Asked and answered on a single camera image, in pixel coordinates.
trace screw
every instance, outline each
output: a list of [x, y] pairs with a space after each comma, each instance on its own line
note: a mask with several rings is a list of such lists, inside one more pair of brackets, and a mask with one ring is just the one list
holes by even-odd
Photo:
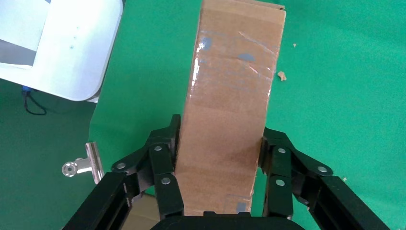
[[125, 167], [124, 163], [117, 164], [117, 169], [123, 169]]
[[278, 179], [278, 180], [276, 180], [276, 184], [279, 186], [285, 186], [285, 181]]
[[317, 169], [322, 173], [327, 173], [327, 169], [325, 167], [323, 167], [323, 166], [318, 166]]
[[168, 177], [162, 178], [161, 182], [163, 184], [169, 184], [170, 183], [170, 179]]

